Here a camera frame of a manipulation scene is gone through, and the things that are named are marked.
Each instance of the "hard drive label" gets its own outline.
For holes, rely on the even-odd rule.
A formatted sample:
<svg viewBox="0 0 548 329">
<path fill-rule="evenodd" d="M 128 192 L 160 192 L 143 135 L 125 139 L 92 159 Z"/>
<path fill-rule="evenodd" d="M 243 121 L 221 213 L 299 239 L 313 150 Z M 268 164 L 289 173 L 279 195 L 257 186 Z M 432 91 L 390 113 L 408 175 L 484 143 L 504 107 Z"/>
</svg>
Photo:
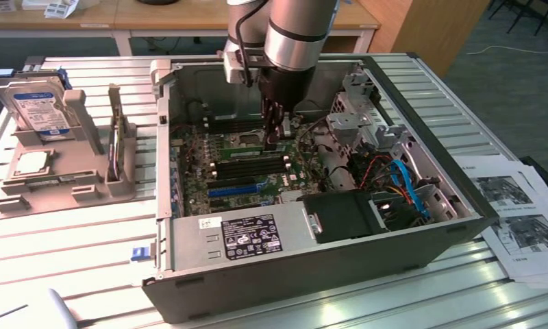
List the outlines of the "hard drive label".
<svg viewBox="0 0 548 329">
<path fill-rule="evenodd" d="M 13 98 L 24 118 L 41 134 L 43 139 L 45 141 L 61 139 L 61 135 L 69 132 L 69 124 L 65 115 L 56 109 L 55 94 L 15 94 Z"/>
<path fill-rule="evenodd" d="M 221 232 L 229 260 L 283 251 L 272 214 L 223 221 Z"/>
</svg>

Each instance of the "white table leg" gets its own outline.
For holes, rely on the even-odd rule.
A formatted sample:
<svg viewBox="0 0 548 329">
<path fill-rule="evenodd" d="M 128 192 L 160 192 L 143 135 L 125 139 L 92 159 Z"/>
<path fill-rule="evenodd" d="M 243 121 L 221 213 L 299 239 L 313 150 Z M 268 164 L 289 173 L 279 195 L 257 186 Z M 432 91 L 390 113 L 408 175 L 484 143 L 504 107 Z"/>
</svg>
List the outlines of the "white table leg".
<svg viewBox="0 0 548 329">
<path fill-rule="evenodd" d="M 116 40 L 117 51 L 120 56 L 132 56 L 132 46 L 129 38 L 132 37 L 129 30 L 119 29 L 112 31 L 113 39 Z"/>
<path fill-rule="evenodd" d="M 364 29 L 359 35 L 358 42 L 355 43 L 354 53 L 367 53 L 370 45 L 372 44 L 374 29 Z"/>
</svg>

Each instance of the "red cable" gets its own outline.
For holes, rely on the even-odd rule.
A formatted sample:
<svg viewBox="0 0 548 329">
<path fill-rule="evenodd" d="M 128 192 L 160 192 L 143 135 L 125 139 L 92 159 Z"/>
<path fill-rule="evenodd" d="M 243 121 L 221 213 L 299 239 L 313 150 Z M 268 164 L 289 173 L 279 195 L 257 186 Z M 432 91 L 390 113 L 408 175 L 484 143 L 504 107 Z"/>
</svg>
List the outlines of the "red cable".
<svg viewBox="0 0 548 329">
<path fill-rule="evenodd" d="M 402 186 L 398 186 L 396 188 L 400 190 L 402 195 L 404 195 L 404 198 L 406 198 L 407 203 L 408 203 L 408 204 L 412 204 L 412 199 L 411 199 L 411 197 L 408 196 L 408 193 L 406 192 L 406 190 L 402 188 Z"/>
<path fill-rule="evenodd" d="M 370 161 L 370 165 L 367 166 L 366 175 L 364 175 L 364 178 L 362 179 L 362 183 L 359 184 L 359 188 L 364 187 L 366 179 L 367 179 L 367 176 L 370 175 L 370 170 L 372 169 L 374 162 L 378 160 L 378 158 L 387 158 L 388 160 L 391 160 L 388 156 L 375 156 L 374 157 L 374 159 Z"/>
</svg>

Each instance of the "blue hard drive label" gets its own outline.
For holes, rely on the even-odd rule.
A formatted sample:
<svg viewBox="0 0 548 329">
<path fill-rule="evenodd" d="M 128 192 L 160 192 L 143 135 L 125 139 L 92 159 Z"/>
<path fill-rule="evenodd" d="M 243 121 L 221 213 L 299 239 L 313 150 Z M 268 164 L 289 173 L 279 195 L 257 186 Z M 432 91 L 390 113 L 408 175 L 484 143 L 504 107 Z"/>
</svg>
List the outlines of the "blue hard drive label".
<svg viewBox="0 0 548 329">
<path fill-rule="evenodd" d="M 67 134 L 71 131 L 71 129 L 60 129 L 60 130 L 48 130 L 45 132 L 39 132 L 41 135 L 60 135 L 60 134 Z"/>
<path fill-rule="evenodd" d="M 52 93 L 29 93 L 29 94 L 16 94 L 15 98 L 17 100 L 23 99 L 44 99 L 44 98 L 55 98 Z"/>
<path fill-rule="evenodd" d="M 64 139 L 71 126 L 60 110 L 63 105 L 53 93 L 15 94 L 13 98 L 21 116 L 40 133 L 41 139 L 45 141 Z"/>
</svg>

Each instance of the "floor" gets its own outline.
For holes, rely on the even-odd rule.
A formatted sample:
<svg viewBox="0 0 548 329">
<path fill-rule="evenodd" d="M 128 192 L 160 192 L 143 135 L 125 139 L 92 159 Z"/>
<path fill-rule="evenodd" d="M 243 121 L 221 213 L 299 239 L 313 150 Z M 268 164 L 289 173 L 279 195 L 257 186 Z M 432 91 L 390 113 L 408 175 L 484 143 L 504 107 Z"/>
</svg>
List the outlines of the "floor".
<svg viewBox="0 0 548 329">
<path fill-rule="evenodd" d="M 451 67 L 446 83 L 518 156 L 532 156 L 548 170 L 548 53 L 490 49 L 490 45 L 548 51 L 548 27 L 538 36 L 538 19 L 524 18 L 511 34 L 506 30 L 515 13 L 506 8 L 492 20 L 486 12 Z M 172 54 L 216 53 L 224 38 L 157 40 Z M 132 39 L 135 55 L 165 54 L 149 50 L 141 38 Z M 21 68 L 24 59 L 43 56 L 116 56 L 112 39 L 0 39 L 0 68 Z"/>
<path fill-rule="evenodd" d="M 516 13 L 486 12 L 446 76 L 446 83 L 516 156 L 531 156 L 548 170 L 548 53 L 490 49 L 491 45 L 548 51 L 548 27 Z"/>
</svg>

